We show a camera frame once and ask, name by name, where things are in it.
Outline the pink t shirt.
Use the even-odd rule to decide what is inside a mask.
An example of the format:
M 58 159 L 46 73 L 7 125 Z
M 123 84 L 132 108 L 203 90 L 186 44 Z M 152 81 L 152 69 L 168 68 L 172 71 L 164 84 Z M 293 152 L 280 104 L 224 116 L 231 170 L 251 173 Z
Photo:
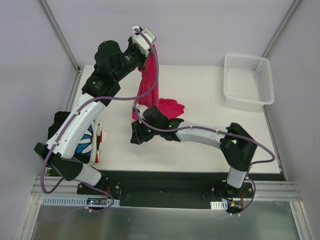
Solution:
M 152 87 L 156 78 L 156 70 L 156 60 L 153 54 L 151 54 L 145 65 L 145 69 L 138 68 L 138 71 L 141 73 L 138 95 L 142 95 Z M 178 103 L 177 100 L 159 97 L 159 84 L 147 96 L 139 98 L 136 101 L 139 105 L 145 105 L 148 108 L 157 107 L 168 119 L 177 118 L 185 112 L 185 106 Z

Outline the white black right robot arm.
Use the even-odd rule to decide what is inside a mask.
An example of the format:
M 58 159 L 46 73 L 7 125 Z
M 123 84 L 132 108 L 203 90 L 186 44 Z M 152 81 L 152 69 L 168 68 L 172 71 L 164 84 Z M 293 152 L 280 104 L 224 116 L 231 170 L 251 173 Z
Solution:
M 220 150 L 229 165 L 226 182 L 216 188 L 225 199 L 237 197 L 243 191 L 243 183 L 249 171 L 257 145 L 238 123 L 227 127 L 193 124 L 182 118 L 168 118 L 156 107 L 138 104 L 133 107 L 136 121 L 132 122 L 132 144 L 141 145 L 155 136 L 166 141 L 193 142 Z

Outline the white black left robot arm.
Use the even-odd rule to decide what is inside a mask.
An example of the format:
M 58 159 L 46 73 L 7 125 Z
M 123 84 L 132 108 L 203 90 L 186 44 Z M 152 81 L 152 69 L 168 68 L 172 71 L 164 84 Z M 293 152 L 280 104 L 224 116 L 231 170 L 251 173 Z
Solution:
M 77 180 L 87 185 L 94 194 L 106 190 L 107 178 L 97 169 L 74 157 L 75 150 L 95 118 L 104 111 L 111 100 L 120 100 L 116 94 L 119 82 L 136 68 L 143 69 L 150 56 L 155 56 L 156 37 L 131 36 L 128 47 L 121 51 L 116 41 L 108 40 L 98 46 L 94 55 L 94 71 L 82 88 L 75 108 L 46 142 L 37 143 L 34 150 L 66 181 Z

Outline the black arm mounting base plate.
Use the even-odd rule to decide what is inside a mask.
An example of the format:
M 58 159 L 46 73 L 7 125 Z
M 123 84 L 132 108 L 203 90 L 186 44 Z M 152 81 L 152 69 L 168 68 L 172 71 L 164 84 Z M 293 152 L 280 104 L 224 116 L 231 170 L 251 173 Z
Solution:
M 104 170 L 96 187 L 107 190 L 122 207 L 209 209 L 224 199 L 250 200 L 250 182 L 228 187 L 226 173 Z

